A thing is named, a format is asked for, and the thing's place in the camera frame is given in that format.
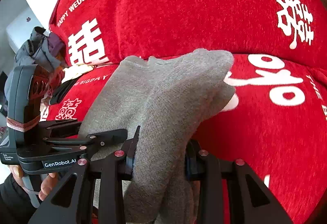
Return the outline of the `person's left hand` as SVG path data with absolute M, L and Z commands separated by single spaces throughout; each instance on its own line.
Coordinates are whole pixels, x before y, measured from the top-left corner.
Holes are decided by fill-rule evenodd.
M 31 188 L 26 188 L 23 182 L 24 171 L 19 165 L 8 165 L 13 178 L 16 183 L 27 193 Z M 37 185 L 37 190 L 39 191 L 38 197 L 41 201 L 44 201 L 47 196 L 51 193 L 53 188 L 57 185 L 59 180 L 58 173 L 49 173 L 46 176 L 40 176 L 41 182 Z

